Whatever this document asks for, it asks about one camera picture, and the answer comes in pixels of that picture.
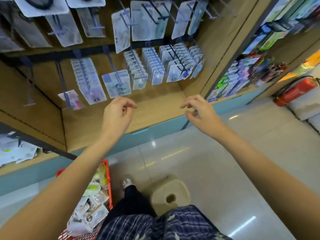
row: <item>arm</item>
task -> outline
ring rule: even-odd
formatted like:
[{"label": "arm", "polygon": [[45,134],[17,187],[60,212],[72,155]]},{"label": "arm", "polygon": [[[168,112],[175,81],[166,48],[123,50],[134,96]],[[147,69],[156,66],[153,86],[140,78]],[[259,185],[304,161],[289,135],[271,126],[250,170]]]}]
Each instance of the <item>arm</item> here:
[{"label": "arm", "polygon": [[103,157],[127,130],[136,104],[115,98],[105,109],[101,136],[46,189],[0,229],[1,239],[57,240]]},{"label": "arm", "polygon": [[314,192],[224,125],[200,95],[181,108],[186,106],[198,110],[187,111],[188,120],[226,148],[297,240],[320,239],[320,198]]}]

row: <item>hand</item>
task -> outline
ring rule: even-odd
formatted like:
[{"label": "hand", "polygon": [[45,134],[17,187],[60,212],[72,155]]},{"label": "hand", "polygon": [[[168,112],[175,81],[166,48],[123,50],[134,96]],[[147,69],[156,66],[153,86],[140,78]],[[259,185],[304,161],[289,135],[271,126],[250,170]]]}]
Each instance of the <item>hand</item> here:
[{"label": "hand", "polygon": [[102,136],[118,141],[128,129],[133,109],[137,105],[129,98],[116,97],[104,110]]},{"label": "hand", "polygon": [[197,110],[193,113],[186,111],[186,117],[196,128],[213,139],[216,140],[219,135],[228,130],[213,107],[199,94],[188,97],[180,106],[182,109],[185,107]]}]

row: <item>red fire extinguisher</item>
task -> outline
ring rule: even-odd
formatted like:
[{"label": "red fire extinguisher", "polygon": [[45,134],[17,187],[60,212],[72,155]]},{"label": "red fire extinguisher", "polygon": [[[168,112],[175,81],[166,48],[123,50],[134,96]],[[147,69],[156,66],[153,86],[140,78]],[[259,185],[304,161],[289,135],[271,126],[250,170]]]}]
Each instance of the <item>red fire extinguisher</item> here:
[{"label": "red fire extinguisher", "polygon": [[303,81],[296,84],[293,88],[283,93],[281,96],[278,96],[274,100],[274,102],[280,107],[285,106],[286,104],[309,92],[310,90],[316,88],[317,86],[318,83],[314,78],[306,78]]}]

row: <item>store shelf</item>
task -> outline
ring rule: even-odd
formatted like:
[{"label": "store shelf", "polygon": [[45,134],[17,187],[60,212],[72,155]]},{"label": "store shelf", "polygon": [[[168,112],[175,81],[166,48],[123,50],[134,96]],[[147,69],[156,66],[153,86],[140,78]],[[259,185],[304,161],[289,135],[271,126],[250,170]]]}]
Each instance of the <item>store shelf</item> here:
[{"label": "store shelf", "polygon": [[[185,114],[186,109],[180,109],[180,105],[186,96],[177,82],[167,83],[164,80],[162,84],[157,86],[152,86],[150,82],[147,82],[143,90],[133,90],[126,97],[135,101],[138,106],[133,113],[132,122],[126,134]],[[101,132],[104,108],[111,101],[109,99],[77,111],[62,111],[69,152],[87,147],[98,138]]]},{"label": "store shelf", "polygon": [[223,97],[217,101],[213,101],[211,102],[210,104],[211,105],[214,105],[214,104],[218,104],[218,103],[221,103],[221,102],[224,102],[224,101],[227,101],[227,100],[230,100],[230,99],[234,99],[236,97],[239,97],[241,95],[244,95],[244,94],[247,94],[247,93],[250,93],[250,92],[254,92],[258,89],[263,89],[263,88],[267,88],[271,85],[272,83],[266,83],[266,84],[263,84],[261,85],[260,87],[256,88],[253,84],[249,85],[248,87],[245,87],[245,88],[242,88],[237,94],[233,95],[233,96],[229,96],[229,97]]},{"label": "store shelf", "polygon": [[48,154],[41,152],[41,153],[38,153],[38,155],[33,159],[30,159],[21,163],[12,162],[12,163],[3,165],[2,167],[0,167],[0,176],[6,175],[8,173],[12,173],[14,171],[17,171],[23,168],[30,167],[38,163],[42,163],[44,161],[50,160],[58,156],[59,155],[54,152],[51,152]]}]

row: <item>shoe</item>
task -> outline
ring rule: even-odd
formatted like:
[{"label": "shoe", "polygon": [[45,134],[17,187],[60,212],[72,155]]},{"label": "shoe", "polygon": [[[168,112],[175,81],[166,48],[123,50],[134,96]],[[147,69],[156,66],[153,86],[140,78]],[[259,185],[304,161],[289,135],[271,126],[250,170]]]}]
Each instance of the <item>shoe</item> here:
[{"label": "shoe", "polygon": [[122,190],[125,191],[125,189],[130,185],[135,185],[134,181],[130,175],[126,174],[121,180]]}]

